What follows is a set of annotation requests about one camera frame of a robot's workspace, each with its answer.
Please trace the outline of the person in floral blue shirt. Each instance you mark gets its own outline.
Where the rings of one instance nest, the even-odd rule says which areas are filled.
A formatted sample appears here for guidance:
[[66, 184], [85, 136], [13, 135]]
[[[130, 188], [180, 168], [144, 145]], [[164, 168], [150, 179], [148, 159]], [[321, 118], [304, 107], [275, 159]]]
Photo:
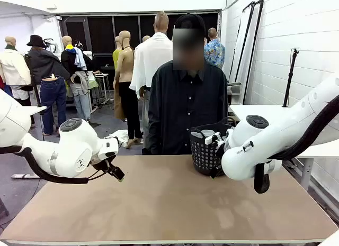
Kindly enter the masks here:
[[225, 62], [225, 47], [219, 41], [215, 28], [208, 29], [208, 37], [210, 41], [204, 45], [204, 57], [206, 61], [222, 69]]

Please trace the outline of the black plastic laundry basket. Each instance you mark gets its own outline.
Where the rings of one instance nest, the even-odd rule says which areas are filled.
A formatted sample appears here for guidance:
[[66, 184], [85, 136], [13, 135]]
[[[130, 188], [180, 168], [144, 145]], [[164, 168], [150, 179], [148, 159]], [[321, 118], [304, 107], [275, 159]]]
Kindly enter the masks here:
[[236, 121], [234, 119], [231, 117], [225, 117], [218, 123], [192, 127], [189, 130], [193, 165], [197, 172], [210, 177], [211, 169], [214, 166], [217, 166], [217, 164], [220, 162], [220, 159], [215, 153], [217, 142], [206, 145], [204, 142], [205, 137], [202, 139], [197, 138], [196, 136], [193, 136], [191, 132], [194, 130], [198, 132], [201, 132], [201, 130], [214, 130], [215, 132], [219, 132], [222, 140], [224, 140], [227, 136], [227, 130], [231, 129], [235, 125]]

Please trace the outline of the mannequin with yellow scarf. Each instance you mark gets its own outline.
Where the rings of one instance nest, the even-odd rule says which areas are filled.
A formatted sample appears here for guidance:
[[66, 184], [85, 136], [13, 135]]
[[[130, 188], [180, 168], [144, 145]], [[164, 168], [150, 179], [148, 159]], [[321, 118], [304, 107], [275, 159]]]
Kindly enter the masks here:
[[67, 81], [72, 91], [78, 116], [87, 122], [91, 120], [91, 107], [88, 82], [88, 70], [92, 70], [92, 60], [81, 49], [73, 46], [72, 38], [63, 36], [64, 51], [61, 53], [61, 63], [69, 72]]

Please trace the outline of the bare mannequin in black trousers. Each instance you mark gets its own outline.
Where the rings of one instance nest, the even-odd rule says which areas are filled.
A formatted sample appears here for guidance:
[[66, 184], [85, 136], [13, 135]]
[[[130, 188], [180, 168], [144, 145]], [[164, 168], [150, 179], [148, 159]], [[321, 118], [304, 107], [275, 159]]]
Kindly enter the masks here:
[[122, 42], [122, 51], [118, 55], [113, 87], [115, 91], [115, 116], [127, 120], [128, 141], [126, 148], [140, 144], [142, 132], [140, 130], [139, 107], [136, 92], [130, 89], [134, 66], [134, 50], [130, 46], [131, 34], [127, 30], [119, 33]]

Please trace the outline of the grey tray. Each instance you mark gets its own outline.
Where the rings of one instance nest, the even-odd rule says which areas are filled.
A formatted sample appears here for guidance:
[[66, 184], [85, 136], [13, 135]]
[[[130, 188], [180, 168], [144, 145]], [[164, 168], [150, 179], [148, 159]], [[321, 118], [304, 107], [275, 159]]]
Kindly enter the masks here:
[[227, 84], [227, 94], [228, 95], [240, 95], [242, 91], [242, 83], [228, 83]]

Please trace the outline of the small white table, green cloth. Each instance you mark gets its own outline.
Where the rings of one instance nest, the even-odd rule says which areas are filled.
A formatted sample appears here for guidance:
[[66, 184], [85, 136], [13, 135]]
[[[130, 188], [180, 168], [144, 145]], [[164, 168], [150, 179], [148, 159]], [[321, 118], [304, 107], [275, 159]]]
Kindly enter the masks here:
[[96, 109], [101, 108], [110, 101], [108, 74], [93, 74], [93, 72], [90, 71], [88, 82], [90, 86], [91, 112], [94, 112]]

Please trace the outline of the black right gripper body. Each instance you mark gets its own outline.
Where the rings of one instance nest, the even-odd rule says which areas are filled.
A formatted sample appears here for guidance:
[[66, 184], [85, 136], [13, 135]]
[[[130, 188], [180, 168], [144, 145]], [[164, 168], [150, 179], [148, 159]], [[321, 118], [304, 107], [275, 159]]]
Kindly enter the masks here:
[[228, 140], [218, 140], [216, 144], [216, 156], [220, 159], [220, 162], [217, 164], [217, 168], [229, 168], [231, 163], [229, 157], [225, 153], [230, 149]]

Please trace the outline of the mannequin in yellow top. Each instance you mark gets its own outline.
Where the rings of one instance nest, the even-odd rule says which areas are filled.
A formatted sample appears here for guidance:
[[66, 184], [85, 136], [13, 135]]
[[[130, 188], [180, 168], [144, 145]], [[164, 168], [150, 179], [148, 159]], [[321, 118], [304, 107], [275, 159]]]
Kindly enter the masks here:
[[123, 51], [122, 46], [122, 38], [120, 36], [115, 37], [116, 42], [116, 49], [114, 50], [112, 56], [113, 56], [113, 62], [114, 62], [114, 80], [113, 80], [113, 87], [114, 87], [114, 114], [117, 119], [120, 119], [121, 121], [125, 121], [125, 115], [123, 112], [122, 104], [121, 104], [121, 97], [119, 95], [119, 79], [121, 77], [121, 66], [118, 65], [119, 60], [119, 54], [121, 51]]

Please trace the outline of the white cloth on floor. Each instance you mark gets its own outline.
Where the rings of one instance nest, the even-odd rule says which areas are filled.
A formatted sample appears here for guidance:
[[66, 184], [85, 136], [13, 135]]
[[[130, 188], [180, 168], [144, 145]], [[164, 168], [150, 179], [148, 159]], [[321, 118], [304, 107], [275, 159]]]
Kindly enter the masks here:
[[119, 147], [125, 148], [129, 140], [128, 130], [117, 130], [105, 137], [105, 139], [110, 139], [110, 138], [117, 138], [119, 142]]

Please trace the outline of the large white table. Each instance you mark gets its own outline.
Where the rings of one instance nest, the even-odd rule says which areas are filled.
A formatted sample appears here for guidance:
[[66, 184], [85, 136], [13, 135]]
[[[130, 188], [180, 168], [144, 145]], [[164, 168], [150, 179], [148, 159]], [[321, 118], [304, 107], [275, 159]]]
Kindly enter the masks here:
[[[230, 110], [239, 120], [256, 114], [273, 123], [289, 109], [280, 105], [231, 105]], [[311, 166], [315, 166], [315, 169], [309, 168], [302, 173], [306, 177], [303, 187], [309, 185], [309, 178], [313, 175], [329, 192], [339, 190], [339, 139], [308, 147], [296, 158], [304, 162], [309, 161]]]

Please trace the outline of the mannequin with black hat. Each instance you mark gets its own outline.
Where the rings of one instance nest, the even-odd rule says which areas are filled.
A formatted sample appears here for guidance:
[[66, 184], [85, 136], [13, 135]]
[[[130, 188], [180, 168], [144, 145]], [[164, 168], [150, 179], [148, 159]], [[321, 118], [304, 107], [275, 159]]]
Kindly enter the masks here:
[[52, 52], [46, 50], [46, 45], [39, 35], [31, 35], [27, 46], [31, 47], [28, 52], [29, 69], [33, 73], [34, 82], [40, 85], [42, 79], [51, 77], [62, 77], [64, 80], [70, 78], [69, 72], [62, 65], [61, 61]]

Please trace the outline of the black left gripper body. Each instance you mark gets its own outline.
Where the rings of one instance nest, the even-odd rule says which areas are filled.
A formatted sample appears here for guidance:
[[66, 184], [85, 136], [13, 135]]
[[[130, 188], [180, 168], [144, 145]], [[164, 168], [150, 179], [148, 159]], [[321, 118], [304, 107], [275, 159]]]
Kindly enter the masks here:
[[116, 155], [114, 154], [113, 156], [110, 156], [104, 160], [100, 160], [97, 163], [92, 161], [91, 165], [98, 171], [103, 171], [112, 175], [115, 170], [115, 166], [112, 164], [112, 161], [115, 159], [115, 157]]

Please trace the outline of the half mannequin in blue jeans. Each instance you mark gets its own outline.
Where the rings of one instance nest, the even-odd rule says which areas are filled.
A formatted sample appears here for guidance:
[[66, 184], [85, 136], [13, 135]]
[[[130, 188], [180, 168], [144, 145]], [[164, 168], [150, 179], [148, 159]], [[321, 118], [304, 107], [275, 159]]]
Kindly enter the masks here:
[[52, 80], [42, 80], [40, 85], [41, 105], [46, 109], [42, 115], [43, 132], [51, 135], [54, 132], [54, 117], [52, 106], [55, 103], [57, 107], [58, 126], [66, 121], [66, 86], [64, 78], [56, 76]]

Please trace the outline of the black tripod stand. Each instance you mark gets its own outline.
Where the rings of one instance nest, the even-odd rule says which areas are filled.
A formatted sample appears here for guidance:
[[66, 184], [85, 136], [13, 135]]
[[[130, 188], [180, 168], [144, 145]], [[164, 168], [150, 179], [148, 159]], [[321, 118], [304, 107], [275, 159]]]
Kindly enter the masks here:
[[296, 61], [296, 57], [297, 57], [298, 53], [299, 53], [299, 50], [297, 48], [293, 48], [291, 50], [288, 80], [287, 80], [286, 91], [285, 91], [285, 94], [284, 94], [284, 100], [283, 100], [282, 107], [288, 107], [289, 106], [290, 87], [291, 87], [291, 82], [292, 82], [292, 77], [293, 77], [293, 70], [294, 70], [294, 67], [295, 67], [295, 61]]

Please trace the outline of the mannequin in cream jacket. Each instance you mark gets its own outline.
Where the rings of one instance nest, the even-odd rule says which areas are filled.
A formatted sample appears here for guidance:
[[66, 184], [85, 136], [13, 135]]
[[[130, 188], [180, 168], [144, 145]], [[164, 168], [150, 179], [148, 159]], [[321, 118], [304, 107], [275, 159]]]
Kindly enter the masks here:
[[12, 90], [13, 98], [21, 105], [30, 102], [29, 93], [23, 89], [31, 84], [31, 75], [24, 56], [17, 51], [16, 39], [5, 37], [6, 47], [0, 52], [0, 76]]

